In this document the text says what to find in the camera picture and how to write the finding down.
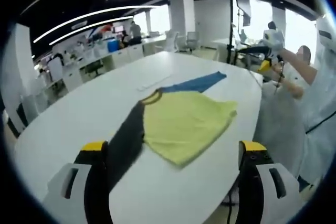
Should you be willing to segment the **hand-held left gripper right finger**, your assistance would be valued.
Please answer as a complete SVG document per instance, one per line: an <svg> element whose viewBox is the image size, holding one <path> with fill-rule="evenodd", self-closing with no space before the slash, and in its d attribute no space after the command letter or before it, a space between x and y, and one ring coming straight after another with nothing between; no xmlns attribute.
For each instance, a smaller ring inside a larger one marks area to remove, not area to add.
<svg viewBox="0 0 336 224"><path fill-rule="evenodd" d="M287 223L302 208L297 179L258 142L239 142L238 223Z"/></svg>

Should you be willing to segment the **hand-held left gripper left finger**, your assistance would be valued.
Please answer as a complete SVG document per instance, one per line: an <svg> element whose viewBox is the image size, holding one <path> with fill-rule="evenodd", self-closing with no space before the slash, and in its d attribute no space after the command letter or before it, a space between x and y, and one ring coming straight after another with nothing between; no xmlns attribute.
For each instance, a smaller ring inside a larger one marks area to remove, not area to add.
<svg viewBox="0 0 336 224"><path fill-rule="evenodd" d="M112 223L107 185L108 142L92 142L49 181L47 211L58 223Z"/></svg>

